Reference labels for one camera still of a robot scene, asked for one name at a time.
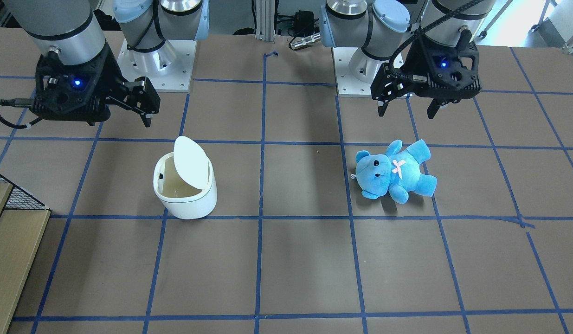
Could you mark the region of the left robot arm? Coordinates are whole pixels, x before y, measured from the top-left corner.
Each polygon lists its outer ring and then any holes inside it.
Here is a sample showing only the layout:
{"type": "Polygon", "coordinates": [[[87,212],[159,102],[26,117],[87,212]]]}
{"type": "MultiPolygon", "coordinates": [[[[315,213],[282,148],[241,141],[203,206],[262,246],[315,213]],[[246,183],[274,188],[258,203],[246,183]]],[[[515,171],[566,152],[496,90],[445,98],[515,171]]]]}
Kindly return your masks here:
{"type": "Polygon", "coordinates": [[[368,82],[383,116],[388,104],[412,93],[431,98],[427,116],[471,99],[482,90],[479,51],[473,34],[492,0],[426,0],[413,28],[411,12],[398,0],[328,0],[319,32],[326,47],[356,48],[355,70],[368,82]]]}

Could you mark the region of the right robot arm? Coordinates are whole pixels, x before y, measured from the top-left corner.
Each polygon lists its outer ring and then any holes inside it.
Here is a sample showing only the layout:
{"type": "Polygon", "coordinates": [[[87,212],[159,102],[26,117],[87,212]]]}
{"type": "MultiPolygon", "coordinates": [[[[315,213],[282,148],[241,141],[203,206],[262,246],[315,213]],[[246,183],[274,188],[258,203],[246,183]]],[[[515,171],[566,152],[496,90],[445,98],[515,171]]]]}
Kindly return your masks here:
{"type": "Polygon", "coordinates": [[[137,70],[127,80],[96,14],[86,0],[6,0],[38,46],[35,97],[0,99],[0,122],[13,129],[42,120],[86,122],[110,118],[110,104],[136,113],[145,127],[161,107],[153,77],[180,73],[173,40],[204,40],[207,0],[115,0],[112,7],[137,70]]]}

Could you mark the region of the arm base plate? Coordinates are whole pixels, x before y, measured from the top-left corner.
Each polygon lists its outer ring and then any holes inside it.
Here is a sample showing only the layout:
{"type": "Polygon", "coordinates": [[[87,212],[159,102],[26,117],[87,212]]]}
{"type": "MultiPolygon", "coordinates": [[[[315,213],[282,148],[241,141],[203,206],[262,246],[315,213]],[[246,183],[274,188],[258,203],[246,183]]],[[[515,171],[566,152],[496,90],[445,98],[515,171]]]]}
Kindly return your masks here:
{"type": "Polygon", "coordinates": [[[371,84],[382,61],[367,57],[358,47],[332,49],[340,97],[371,98],[371,84]]]}
{"type": "Polygon", "coordinates": [[[156,51],[140,53],[128,50],[124,40],[117,64],[129,81],[148,77],[157,92],[188,93],[198,44],[191,40],[167,40],[156,51]]]}

